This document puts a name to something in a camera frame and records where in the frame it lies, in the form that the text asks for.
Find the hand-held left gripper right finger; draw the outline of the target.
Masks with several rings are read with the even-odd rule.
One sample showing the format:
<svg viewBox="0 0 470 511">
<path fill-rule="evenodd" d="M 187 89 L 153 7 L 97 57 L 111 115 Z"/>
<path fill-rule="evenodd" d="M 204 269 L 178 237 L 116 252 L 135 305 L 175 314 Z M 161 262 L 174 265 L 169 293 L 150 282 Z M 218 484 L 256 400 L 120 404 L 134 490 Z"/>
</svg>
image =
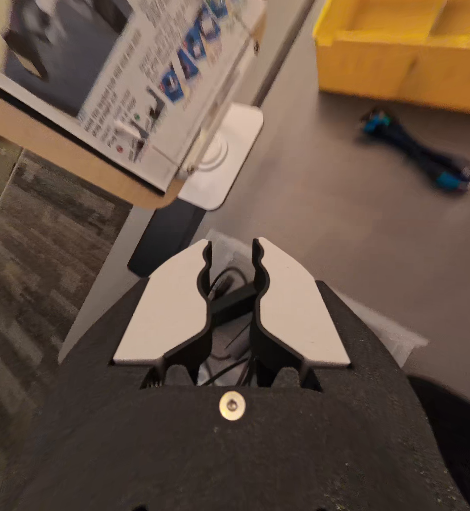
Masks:
<svg viewBox="0 0 470 511">
<path fill-rule="evenodd" d="M 268 370 L 350 367 L 315 278 L 264 237 L 253 239 L 251 351 Z"/>
</svg>

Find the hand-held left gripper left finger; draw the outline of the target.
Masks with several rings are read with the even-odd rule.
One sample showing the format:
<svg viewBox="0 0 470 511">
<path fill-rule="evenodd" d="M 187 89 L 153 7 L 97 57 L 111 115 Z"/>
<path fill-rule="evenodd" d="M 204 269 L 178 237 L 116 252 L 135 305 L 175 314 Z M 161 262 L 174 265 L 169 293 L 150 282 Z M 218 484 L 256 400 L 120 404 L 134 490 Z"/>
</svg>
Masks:
<svg viewBox="0 0 470 511">
<path fill-rule="evenodd" d="M 199 369 L 212 349 L 211 265 L 212 243 L 201 239 L 150 275 L 114 364 Z"/>
</svg>

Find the clear plastic bin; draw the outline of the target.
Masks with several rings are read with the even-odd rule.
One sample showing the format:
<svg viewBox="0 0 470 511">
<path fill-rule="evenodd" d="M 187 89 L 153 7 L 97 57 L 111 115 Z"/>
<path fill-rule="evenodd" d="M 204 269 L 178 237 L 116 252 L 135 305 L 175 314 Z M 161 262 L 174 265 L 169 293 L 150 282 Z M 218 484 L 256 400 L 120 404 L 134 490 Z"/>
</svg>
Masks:
<svg viewBox="0 0 470 511">
<path fill-rule="evenodd" d="M 214 229 L 208 231 L 206 239 L 212 242 L 211 274 L 216 278 L 230 268 L 215 284 L 212 296 L 219 291 L 222 297 L 252 282 L 254 269 L 251 262 L 252 249 L 249 245 Z M 424 348 L 428 345 L 429 342 L 417 333 L 356 302 L 340 291 L 333 291 L 380 339 L 399 367 L 404 366 L 415 348 Z M 251 318 L 252 313 L 249 313 L 214 328 L 213 353 L 200 366 L 199 385 L 218 374 L 224 367 L 246 357 L 249 349 Z"/>
</svg>

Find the yellow plastic bin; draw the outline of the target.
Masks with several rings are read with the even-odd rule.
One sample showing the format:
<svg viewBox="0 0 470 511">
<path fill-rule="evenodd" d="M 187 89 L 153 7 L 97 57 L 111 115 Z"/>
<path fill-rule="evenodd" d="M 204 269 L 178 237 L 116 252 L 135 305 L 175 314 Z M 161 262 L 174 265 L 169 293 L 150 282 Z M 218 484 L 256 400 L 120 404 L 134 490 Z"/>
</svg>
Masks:
<svg viewBox="0 0 470 511">
<path fill-rule="evenodd" d="M 470 113 L 470 1 L 325 1 L 320 91 Z"/>
</svg>

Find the white stand base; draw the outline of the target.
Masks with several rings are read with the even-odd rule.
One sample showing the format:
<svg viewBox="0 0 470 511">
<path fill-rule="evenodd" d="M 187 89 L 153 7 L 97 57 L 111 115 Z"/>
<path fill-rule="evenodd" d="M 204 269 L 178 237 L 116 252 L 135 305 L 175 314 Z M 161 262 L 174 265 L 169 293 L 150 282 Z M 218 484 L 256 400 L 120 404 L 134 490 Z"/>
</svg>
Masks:
<svg viewBox="0 0 470 511">
<path fill-rule="evenodd" d="M 188 177 L 178 198 L 205 211 L 225 202 L 264 125 L 258 107 L 232 103 L 198 169 Z"/>
</svg>

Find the instruction poster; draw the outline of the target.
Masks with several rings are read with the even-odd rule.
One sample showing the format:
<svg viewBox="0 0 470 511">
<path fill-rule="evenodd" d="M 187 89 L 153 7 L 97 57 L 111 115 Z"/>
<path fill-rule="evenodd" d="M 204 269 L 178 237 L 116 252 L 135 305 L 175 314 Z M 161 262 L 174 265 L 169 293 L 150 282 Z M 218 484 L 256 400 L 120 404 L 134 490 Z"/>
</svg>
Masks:
<svg viewBox="0 0 470 511">
<path fill-rule="evenodd" d="M 163 195 L 266 17 L 267 1 L 0 1 L 0 90 Z"/>
</svg>

